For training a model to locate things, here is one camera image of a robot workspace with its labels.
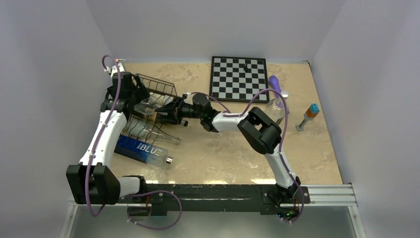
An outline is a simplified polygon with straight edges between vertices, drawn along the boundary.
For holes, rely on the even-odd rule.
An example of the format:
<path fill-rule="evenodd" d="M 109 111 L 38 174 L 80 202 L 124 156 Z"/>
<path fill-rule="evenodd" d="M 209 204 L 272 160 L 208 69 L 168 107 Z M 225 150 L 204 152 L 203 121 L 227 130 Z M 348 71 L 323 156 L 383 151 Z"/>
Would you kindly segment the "clear wine bottle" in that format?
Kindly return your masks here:
<path fill-rule="evenodd" d="M 167 134 L 154 123 L 143 119 L 132 119 L 123 129 L 130 137 L 144 142 L 165 141 L 179 145 L 181 139 Z"/>

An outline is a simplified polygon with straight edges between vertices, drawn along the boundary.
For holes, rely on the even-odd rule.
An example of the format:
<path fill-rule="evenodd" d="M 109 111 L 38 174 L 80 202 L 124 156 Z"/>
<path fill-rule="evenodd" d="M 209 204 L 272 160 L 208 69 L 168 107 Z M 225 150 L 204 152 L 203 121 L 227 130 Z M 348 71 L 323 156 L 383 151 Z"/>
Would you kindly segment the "green bottle grey neck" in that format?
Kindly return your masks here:
<path fill-rule="evenodd" d="M 188 126 L 188 121 L 181 118 L 181 119 L 176 119 L 176 118 L 171 118 L 171 117 L 166 117 L 166 116 L 162 116 L 160 115 L 159 117 L 157 117 L 157 122 L 161 123 L 161 124 L 171 124 L 171 125 L 181 125 L 181 126 Z"/>

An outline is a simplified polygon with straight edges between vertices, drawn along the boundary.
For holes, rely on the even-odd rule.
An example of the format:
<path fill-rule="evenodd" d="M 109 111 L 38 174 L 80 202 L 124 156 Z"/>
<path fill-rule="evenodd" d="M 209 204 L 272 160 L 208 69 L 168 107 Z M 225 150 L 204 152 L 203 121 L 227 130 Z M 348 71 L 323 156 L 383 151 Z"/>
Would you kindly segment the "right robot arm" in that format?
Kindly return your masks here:
<path fill-rule="evenodd" d="M 242 114 L 220 112 L 212 107 L 206 94 L 196 93 L 190 104 L 183 97 L 175 97 L 155 112 L 169 124 L 181 124 L 184 118 L 199 119 L 208 132 L 242 133 L 252 149 L 266 158 L 275 177 L 279 198 L 289 202 L 297 196 L 300 182 L 283 151 L 282 130 L 260 108 L 253 107 Z"/>

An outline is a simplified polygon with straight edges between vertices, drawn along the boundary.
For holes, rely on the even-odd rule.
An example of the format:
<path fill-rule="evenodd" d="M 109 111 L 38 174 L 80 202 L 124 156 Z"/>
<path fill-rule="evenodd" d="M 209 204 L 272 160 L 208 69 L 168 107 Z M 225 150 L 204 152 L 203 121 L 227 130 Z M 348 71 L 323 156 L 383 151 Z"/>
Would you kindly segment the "blue square bottle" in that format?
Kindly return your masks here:
<path fill-rule="evenodd" d="M 166 149 L 125 135 L 120 135 L 118 138 L 114 152 L 135 161 L 157 167 L 171 165 L 173 162 L 173 158 L 169 156 Z"/>

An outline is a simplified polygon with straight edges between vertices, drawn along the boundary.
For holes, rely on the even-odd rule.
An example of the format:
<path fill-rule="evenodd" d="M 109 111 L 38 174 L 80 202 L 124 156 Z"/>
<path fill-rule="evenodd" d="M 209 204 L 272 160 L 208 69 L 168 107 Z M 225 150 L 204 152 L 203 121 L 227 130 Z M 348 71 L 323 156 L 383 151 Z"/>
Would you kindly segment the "black wire wine rack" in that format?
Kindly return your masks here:
<path fill-rule="evenodd" d="M 142 82 L 146 86 L 150 95 L 161 94 L 161 95 L 169 95 L 172 97 L 177 97 L 175 85 L 171 82 L 167 82 L 164 80 L 160 80 L 157 78 L 153 78 L 150 76 L 136 73 L 133 75 L 133 82 L 136 84 L 138 81 Z M 153 120 L 154 122 L 157 122 L 156 112 L 154 112 L 152 115 L 144 115 L 144 114 L 134 111 L 132 115 L 137 116 L 142 119 L 149 119 L 149 120 Z"/>

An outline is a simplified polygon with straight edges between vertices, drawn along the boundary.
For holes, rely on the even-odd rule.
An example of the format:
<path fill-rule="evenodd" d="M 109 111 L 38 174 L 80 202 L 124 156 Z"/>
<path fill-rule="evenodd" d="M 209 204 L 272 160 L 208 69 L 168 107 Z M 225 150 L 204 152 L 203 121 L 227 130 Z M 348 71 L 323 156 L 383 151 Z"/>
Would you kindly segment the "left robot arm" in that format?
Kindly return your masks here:
<path fill-rule="evenodd" d="M 138 76 L 130 72 L 112 75 L 101 104 L 101 114 L 94 138 L 84 156 L 76 165 L 68 166 L 66 177 L 77 204 L 113 205 L 129 196 L 134 202 L 146 200 L 148 190 L 142 176 L 124 176 L 118 179 L 111 171 L 111 160 L 121 132 L 125 128 L 134 106 L 146 99 L 149 93 Z"/>

